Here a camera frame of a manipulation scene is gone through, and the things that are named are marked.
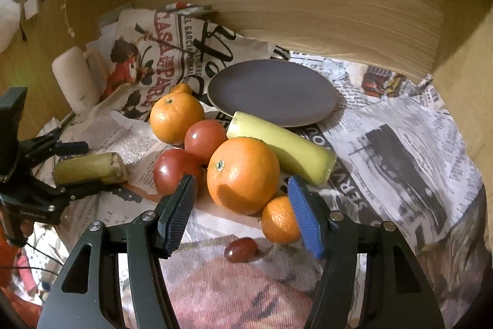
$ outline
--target oval gray plate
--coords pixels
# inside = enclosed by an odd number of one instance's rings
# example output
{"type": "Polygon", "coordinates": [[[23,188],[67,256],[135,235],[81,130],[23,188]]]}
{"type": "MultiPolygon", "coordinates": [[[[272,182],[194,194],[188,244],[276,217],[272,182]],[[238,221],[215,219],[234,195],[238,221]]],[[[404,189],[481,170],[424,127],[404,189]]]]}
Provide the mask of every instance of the oval gray plate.
{"type": "Polygon", "coordinates": [[[209,82],[207,96],[226,115],[240,111],[282,127],[298,127],[330,115],[337,90],[308,67],[267,59],[221,70],[209,82]]]}

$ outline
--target newspaper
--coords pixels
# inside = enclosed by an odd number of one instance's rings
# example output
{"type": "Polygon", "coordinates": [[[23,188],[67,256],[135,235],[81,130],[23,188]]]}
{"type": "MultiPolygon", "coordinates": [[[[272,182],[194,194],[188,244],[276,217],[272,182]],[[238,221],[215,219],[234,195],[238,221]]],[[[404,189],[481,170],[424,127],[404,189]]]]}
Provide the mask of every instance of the newspaper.
{"type": "MultiPolygon", "coordinates": [[[[64,141],[87,141],[91,152],[120,153],[130,172],[129,183],[121,191],[103,192],[73,202],[67,208],[58,227],[67,249],[73,247],[91,221],[102,220],[106,225],[128,222],[143,211],[152,210],[159,201],[152,167],[157,156],[170,146],[157,140],[145,120],[153,103],[172,85],[188,78],[195,95],[200,98],[206,93],[210,77],[231,63],[286,57],[285,50],[279,47],[243,38],[215,24],[194,21],[196,19],[185,21],[185,18],[148,10],[122,13],[116,29],[117,39],[123,37],[138,42],[139,33],[134,29],[139,24],[150,37],[167,38],[181,47],[188,47],[189,41],[190,49],[200,52],[188,57],[183,51],[142,40],[139,43],[140,60],[162,61],[164,66],[161,70],[157,65],[156,69],[152,67],[151,83],[143,85],[140,81],[121,85],[91,113],[79,119],[80,123],[63,133],[64,141]],[[201,39],[204,43],[200,45],[197,41],[201,39]],[[225,55],[229,55],[231,61],[222,60],[225,55]],[[169,69],[166,67],[168,57],[173,57],[173,63],[168,62],[169,69]]],[[[416,85],[400,74],[345,60],[296,52],[291,52],[289,59],[322,74],[339,93],[336,108],[327,119],[295,130],[338,156],[326,185],[311,189],[317,191],[332,210],[340,210],[356,222],[372,225],[383,220],[395,222],[432,285],[446,327],[452,327],[479,292],[490,257],[483,238],[486,195],[480,172],[467,157],[464,141],[433,88],[431,77],[425,77],[416,85]]],[[[227,127],[230,117],[205,104],[203,107],[207,118],[217,119],[227,127]]],[[[282,172],[279,193],[287,192],[288,178],[289,174],[282,172]]],[[[284,255],[281,259],[290,256],[286,262],[289,269],[280,270],[279,262],[264,257],[268,255],[266,251],[262,258],[248,264],[253,271],[249,268],[231,271],[231,277],[235,274],[257,277],[257,270],[261,270],[262,281],[291,286],[293,291],[281,286],[275,292],[279,300],[284,300],[283,294],[297,298],[289,304],[291,308],[297,302],[306,306],[296,310],[287,321],[288,326],[299,326],[297,323],[304,321],[310,311],[323,266],[305,252],[301,240],[284,246],[269,243],[260,229],[259,216],[239,216],[223,210],[216,206],[207,191],[198,196],[182,247],[162,264],[167,283],[180,277],[193,285],[202,281],[201,275],[205,272],[202,268],[210,271],[229,269],[220,260],[220,254],[231,236],[255,238],[263,250],[276,247],[284,255]]],[[[360,255],[348,327],[356,327],[359,321],[365,261],[365,256],[360,255]]],[[[123,292],[128,290],[125,263],[123,258],[120,261],[123,292]]],[[[225,283],[235,285],[233,279],[225,283]]],[[[190,327],[220,325],[220,316],[211,316],[204,322],[201,320],[203,313],[194,313],[181,305],[179,300],[185,296],[191,299],[206,296],[183,288],[170,289],[178,320],[190,327]]],[[[259,286],[243,296],[251,300],[261,294],[270,300],[265,291],[259,286]]],[[[280,323],[276,326],[276,313],[272,313],[273,321],[262,322],[265,318],[263,303],[259,310],[247,308],[248,311],[244,311],[246,315],[241,319],[250,317],[246,323],[231,312],[234,303],[226,306],[222,299],[217,301],[223,316],[229,317],[227,321],[231,327],[262,327],[264,323],[272,324],[269,327],[286,327],[286,322],[284,326],[280,323]]],[[[131,303],[125,305],[127,326],[135,327],[131,303]]]]}

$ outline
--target tomato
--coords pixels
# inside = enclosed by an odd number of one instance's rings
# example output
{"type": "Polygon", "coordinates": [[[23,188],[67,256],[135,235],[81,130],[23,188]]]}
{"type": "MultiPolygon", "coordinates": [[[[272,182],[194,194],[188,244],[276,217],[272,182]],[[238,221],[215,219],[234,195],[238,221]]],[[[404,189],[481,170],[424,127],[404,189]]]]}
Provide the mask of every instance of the tomato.
{"type": "Polygon", "coordinates": [[[207,166],[210,157],[225,142],[226,129],[217,120],[201,120],[190,126],[185,134],[185,149],[207,166]]]}
{"type": "Polygon", "coordinates": [[[204,186],[204,171],[195,157],[183,149],[168,149],[158,156],[154,165],[154,184],[158,193],[174,193],[184,175],[197,179],[197,195],[204,186]]]}

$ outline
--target metal bolt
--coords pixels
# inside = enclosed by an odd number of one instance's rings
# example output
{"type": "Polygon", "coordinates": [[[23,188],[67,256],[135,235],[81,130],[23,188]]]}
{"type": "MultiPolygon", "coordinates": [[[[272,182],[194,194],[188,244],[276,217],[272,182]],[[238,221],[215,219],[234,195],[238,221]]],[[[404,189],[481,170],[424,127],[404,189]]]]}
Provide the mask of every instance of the metal bolt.
{"type": "Polygon", "coordinates": [[[89,230],[91,232],[98,231],[100,228],[103,227],[103,224],[99,220],[95,220],[89,225],[89,230]]]}
{"type": "Polygon", "coordinates": [[[155,218],[156,218],[156,212],[154,212],[154,211],[145,211],[142,214],[142,220],[145,220],[145,221],[154,220],[155,218]]]}
{"type": "Polygon", "coordinates": [[[344,219],[344,215],[342,214],[342,212],[339,211],[332,211],[329,217],[336,222],[340,222],[344,219]]]}
{"type": "Polygon", "coordinates": [[[384,222],[384,229],[388,232],[393,232],[397,229],[397,227],[395,226],[395,224],[393,222],[386,220],[384,222]]]}

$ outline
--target black cable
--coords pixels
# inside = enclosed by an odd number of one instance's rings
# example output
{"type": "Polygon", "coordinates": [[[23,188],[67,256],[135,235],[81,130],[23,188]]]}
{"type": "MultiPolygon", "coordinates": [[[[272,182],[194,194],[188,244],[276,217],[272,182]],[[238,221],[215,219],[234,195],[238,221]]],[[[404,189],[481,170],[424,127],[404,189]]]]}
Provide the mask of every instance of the black cable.
{"type": "Polygon", "coordinates": [[[31,266],[3,266],[3,265],[0,265],[0,269],[36,269],[36,270],[39,270],[39,271],[49,272],[49,273],[52,273],[55,276],[58,276],[58,273],[53,272],[53,271],[50,271],[49,269],[33,268],[31,266]]]}
{"type": "Polygon", "coordinates": [[[56,258],[53,258],[51,255],[48,255],[48,254],[45,254],[43,251],[41,251],[40,249],[37,249],[34,245],[31,245],[29,243],[26,243],[26,245],[28,245],[29,247],[31,247],[34,251],[37,251],[38,253],[40,254],[43,254],[45,257],[48,257],[50,258],[52,261],[55,261],[57,264],[59,265],[62,265],[63,266],[63,263],[61,263],[59,260],[57,260],[56,258]]]}

